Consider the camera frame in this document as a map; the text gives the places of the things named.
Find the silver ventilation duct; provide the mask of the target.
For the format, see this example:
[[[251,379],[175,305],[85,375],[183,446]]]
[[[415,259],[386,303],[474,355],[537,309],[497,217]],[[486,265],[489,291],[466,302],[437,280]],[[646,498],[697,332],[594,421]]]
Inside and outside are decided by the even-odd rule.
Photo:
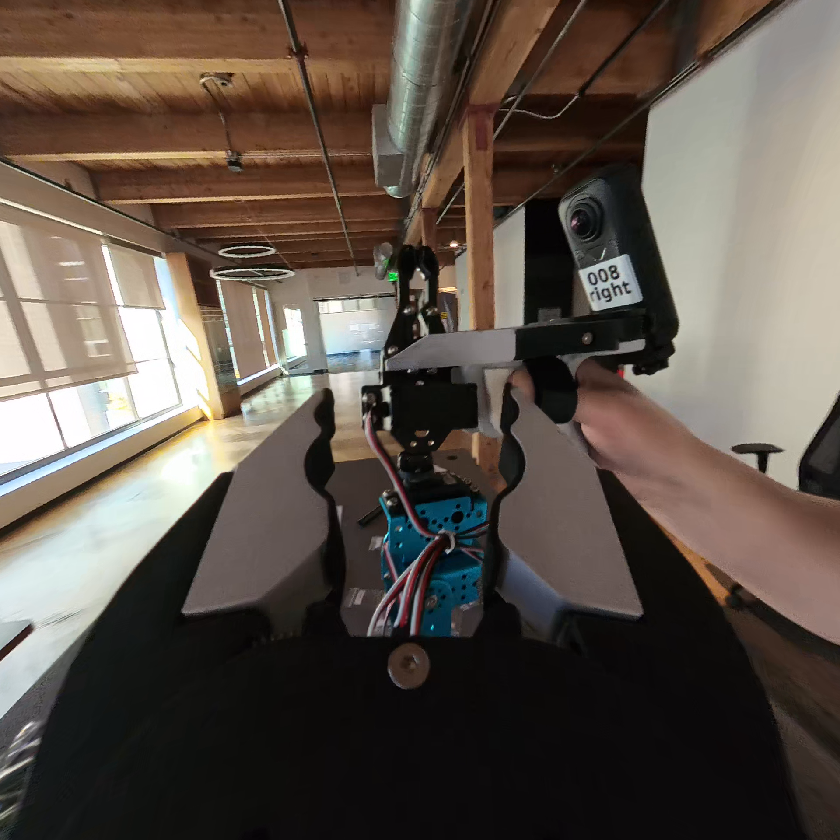
[[[400,1],[396,5],[386,104],[373,106],[375,183],[394,198],[410,196],[463,39],[470,1]]]

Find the person's right hand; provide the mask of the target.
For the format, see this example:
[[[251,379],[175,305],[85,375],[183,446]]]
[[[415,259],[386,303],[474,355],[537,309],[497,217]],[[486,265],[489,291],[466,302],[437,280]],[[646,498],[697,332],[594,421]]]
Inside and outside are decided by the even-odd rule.
[[[597,359],[579,364],[573,423],[594,461],[643,494],[682,487],[709,448]]]

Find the thin ceiling sprinkler pipe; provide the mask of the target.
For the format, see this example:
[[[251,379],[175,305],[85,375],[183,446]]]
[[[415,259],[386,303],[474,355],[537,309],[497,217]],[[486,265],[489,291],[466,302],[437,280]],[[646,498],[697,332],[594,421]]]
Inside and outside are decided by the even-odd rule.
[[[324,137],[324,133],[322,130],[322,124],[319,117],[319,111],[317,108],[316,100],[314,97],[314,93],[312,90],[312,83],[308,72],[307,66],[307,56],[308,52],[305,48],[305,45],[302,43],[299,34],[298,28],[296,27],[295,20],[293,14],[291,12],[291,6],[288,1],[278,1],[277,2],[281,16],[283,18],[284,25],[286,27],[287,36],[289,40],[290,46],[290,57],[294,60],[297,66],[297,72],[299,75],[299,79],[301,82],[301,87],[303,89],[303,94],[306,99],[307,107],[309,116],[311,119],[312,127],[316,134],[316,139],[318,142],[318,149],[321,155],[322,163],[328,178],[328,183],[332,195],[332,199],[337,210],[337,214],[339,216],[339,221],[342,229],[342,234],[344,238],[344,242],[346,244],[347,250],[350,255],[351,264],[353,266],[353,271],[355,275],[358,277],[360,275],[360,268],[358,264],[358,260],[355,256],[354,247],[351,242],[350,237],[350,228],[345,216],[342,199],[340,196],[340,191],[338,188],[338,183],[335,179],[335,175],[333,172],[333,167],[331,163],[331,159],[329,156],[328,145],[326,143],[326,139]]]

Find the black swivel office chair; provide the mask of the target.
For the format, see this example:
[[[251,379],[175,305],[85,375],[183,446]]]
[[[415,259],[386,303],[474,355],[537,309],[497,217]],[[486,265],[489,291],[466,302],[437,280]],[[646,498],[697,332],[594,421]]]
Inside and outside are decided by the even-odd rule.
[[[754,456],[758,471],[766,475],[770,457],[784,451],[773,444],[752,443],[734,445],[731,452]],[[797,489],[812,496],[839,500],[839,398],[805,448],[797,468]]]

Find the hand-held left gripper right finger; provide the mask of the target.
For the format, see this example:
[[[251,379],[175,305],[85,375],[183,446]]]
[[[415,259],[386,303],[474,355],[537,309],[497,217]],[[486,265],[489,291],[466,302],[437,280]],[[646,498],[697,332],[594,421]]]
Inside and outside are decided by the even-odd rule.
[[[486,583],[538,638],[577,616],[634,623],[644,613],[585,442],[520,389],[502,404],[507,487],[493,502]]]

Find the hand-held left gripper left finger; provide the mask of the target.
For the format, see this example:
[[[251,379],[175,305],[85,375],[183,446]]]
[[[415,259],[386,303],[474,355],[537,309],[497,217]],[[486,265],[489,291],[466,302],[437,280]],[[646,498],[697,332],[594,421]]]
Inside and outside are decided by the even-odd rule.
[[[255,611],[274,637],[301,635],[339,604],[347,563],[334,472],[334,399],[317,391],[234,470],[182,613]]]

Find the black toy claw with servo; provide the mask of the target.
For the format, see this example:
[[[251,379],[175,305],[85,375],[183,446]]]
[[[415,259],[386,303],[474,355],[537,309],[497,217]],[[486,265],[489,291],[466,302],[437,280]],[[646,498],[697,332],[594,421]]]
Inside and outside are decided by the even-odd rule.
[[[477,387],[453,381],[452,367],[442,363],[389,367],[420,339],[448,336],[438,310],[439,265],[433,250],[403,245],[391,268],[395,316],[381,351],[379,382],[361,390],[362,426],[375,444],[379,432],[388,432],[401,448],[397,469],[418,476],[434,468],[433,453],[452,431],[477,425]]]

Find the blue toy robot arm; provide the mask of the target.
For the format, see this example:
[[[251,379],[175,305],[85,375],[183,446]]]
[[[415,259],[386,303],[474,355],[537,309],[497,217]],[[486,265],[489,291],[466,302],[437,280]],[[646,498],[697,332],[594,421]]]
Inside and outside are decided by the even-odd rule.
[[[436,465],[418,476],[381,457],[393,488],[382,493],[387,541],[383,544],[385,594],[374,609],[369,636],[453,637],[452,604],[460,579],[480,585],[487,534],[487,500],[471,482]]]

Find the beige roller blind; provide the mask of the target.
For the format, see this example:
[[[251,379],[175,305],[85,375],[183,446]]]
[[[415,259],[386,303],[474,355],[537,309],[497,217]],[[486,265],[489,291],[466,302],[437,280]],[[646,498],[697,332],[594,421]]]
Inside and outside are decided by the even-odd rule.
[[[3,220],[2,400],[137,371],[99,238]]]
[[[154,258],[132,248],[104,245],[119,297],[125,308],[164,310]]]

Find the person's right forearm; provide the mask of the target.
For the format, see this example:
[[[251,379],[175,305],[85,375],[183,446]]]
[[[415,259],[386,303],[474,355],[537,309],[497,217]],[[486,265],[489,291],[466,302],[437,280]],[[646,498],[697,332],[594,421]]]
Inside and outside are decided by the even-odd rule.
[[[838,502],[783,486],[692,436],[666,465],[655,518],[776,612],[838,644]]]

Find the wooden support column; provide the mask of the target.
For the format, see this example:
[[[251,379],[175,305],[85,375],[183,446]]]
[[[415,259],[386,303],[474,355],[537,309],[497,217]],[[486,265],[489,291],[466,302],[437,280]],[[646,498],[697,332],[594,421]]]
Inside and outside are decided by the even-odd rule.
[[[494,262],[495,104],[471,104],[461,130],[464,159],[469,324],[493,329],[496,319]]]

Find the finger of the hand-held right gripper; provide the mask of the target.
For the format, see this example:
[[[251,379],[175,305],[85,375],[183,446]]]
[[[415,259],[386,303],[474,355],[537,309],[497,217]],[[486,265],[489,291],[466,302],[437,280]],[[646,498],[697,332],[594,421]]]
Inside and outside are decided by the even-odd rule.
[[[476,385],[477,421],[465,427],[465,431],[487,438],[503,438],[501,411],[509,376],[509,365],[461,365],[453,368],[453,382]]]
[[[428,334],[403,350],[387,354],[384,371],[509,366],[523,360],[518,352],[517,332],[515,328],[504,328]]]

